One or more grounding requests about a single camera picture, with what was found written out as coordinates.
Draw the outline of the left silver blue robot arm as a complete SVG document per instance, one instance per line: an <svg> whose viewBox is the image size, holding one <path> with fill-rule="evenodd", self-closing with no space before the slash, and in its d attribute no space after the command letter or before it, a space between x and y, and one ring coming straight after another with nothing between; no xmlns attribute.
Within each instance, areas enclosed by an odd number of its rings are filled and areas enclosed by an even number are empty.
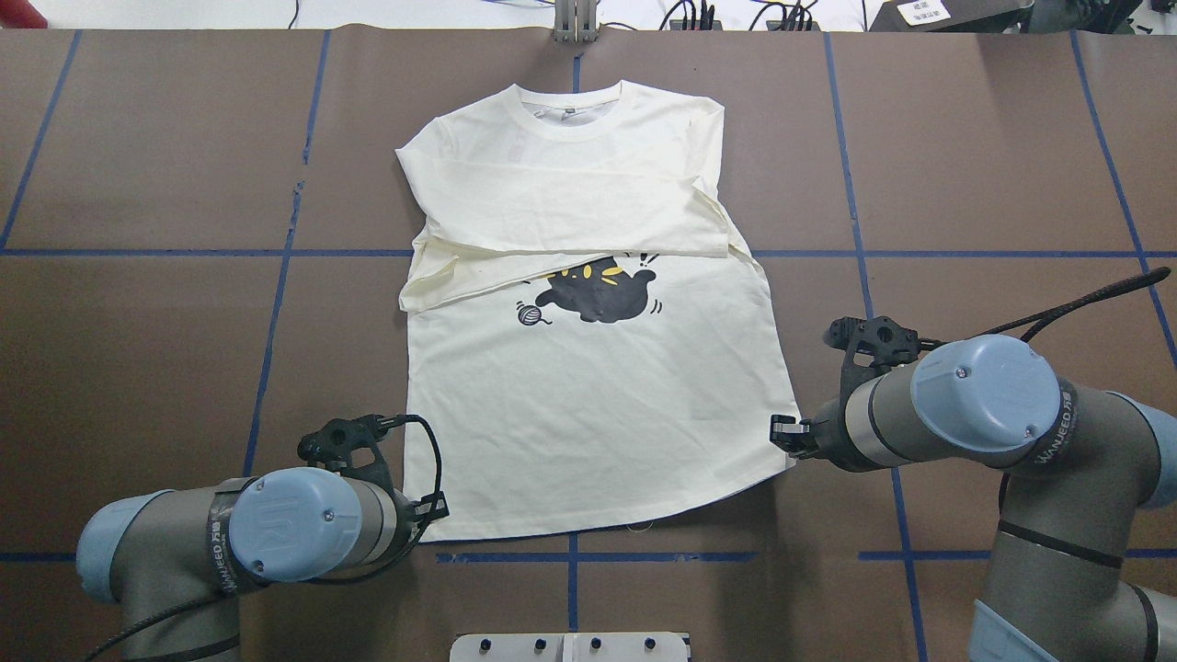
<svg viewBox="0 0 1177 662"><path fill-rule="evenodd" d="M239 600L273 584L350 585L408 557L448 514L355 474L290 468L115 499L77 541L84 593L121 608L92 649L126 661L239 661Z"/></svg>

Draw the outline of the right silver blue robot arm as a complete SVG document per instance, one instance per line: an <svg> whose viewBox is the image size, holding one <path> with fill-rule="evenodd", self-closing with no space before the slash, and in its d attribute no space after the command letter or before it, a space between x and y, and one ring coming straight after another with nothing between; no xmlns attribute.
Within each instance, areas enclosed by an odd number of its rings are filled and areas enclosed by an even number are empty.
<svg viewBox="0 0 1177 662"><path fill-rule="evenodd" d="M1003 474L971 661L1172 661L1173 597L1121 578L1136 512L1173 503L1173 415L984 335L865 380L770 441L846 471L978 462Z"/></svg>

